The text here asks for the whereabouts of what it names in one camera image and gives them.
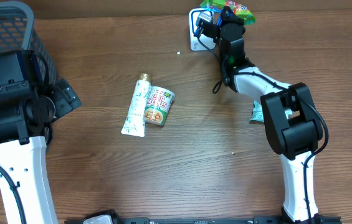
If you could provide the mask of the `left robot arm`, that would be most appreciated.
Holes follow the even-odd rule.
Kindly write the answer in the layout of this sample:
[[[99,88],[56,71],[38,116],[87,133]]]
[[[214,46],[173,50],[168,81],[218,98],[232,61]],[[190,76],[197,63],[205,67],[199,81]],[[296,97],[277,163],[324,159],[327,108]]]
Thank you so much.
[[[57,223],[47,177],[52,123],[81,106],[66,80],[41,74],[42,55],[0,53],[0,191],[8,223]]]

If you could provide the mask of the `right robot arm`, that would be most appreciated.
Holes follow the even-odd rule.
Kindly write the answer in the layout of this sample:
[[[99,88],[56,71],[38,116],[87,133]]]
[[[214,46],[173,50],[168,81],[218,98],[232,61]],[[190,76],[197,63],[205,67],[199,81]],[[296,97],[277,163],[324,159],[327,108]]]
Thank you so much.
[[[205,35],[219,48],[215,58],[220,80],[212,92],[228,86],[262,107],[267,140],[282,163],[285,200],[281,223],[324,223],[314,198],[313,166],[315,156],[328,144],[329,132],[308,86],[278,82],[245,56],[245,22],[229,6],[223,7],[216,21],[213,13],[205,11],[192,21],[195,38]]]

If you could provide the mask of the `white tube with gold cap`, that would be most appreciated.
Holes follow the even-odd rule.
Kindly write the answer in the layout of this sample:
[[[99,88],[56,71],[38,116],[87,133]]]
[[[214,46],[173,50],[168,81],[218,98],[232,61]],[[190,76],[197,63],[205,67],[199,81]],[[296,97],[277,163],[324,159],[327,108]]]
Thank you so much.
[[[133,92],[130,107],[121,133],[144,137],[145,136],[145,106],[151,91],[151,76],[141,73]]]

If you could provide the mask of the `teal snack packet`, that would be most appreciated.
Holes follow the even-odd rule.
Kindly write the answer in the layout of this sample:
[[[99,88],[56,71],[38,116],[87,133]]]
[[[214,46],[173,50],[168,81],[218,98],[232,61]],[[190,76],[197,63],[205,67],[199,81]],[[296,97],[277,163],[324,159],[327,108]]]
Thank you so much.
[[[264,122],[262,105],[260,103],[258,103],[257,101],[254,101],[254,108],[252,110],[252,116],[251,116],[250,121],[259,122],[259,123]]]

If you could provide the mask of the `green chip bag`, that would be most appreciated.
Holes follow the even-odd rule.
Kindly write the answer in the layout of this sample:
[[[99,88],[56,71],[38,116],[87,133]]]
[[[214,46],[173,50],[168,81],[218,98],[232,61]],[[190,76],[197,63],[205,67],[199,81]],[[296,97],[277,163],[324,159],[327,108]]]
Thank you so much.
[[[201,8],[220,13],[224,7],[229,6],[231,11],[239,18],[243,19],[246,25],[255,23],[254,15],[242,4],[230,0],[203,0],[199,5]]]

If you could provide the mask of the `cup noodles container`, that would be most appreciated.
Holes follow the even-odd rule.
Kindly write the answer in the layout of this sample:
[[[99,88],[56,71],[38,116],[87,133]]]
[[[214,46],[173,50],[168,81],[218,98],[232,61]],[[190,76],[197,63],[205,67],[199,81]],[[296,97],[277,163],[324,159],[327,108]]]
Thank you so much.
[[[145,106],[145,121],[163,126],[174,97],[175,94],[172,91],[159,86],[152,86]]]

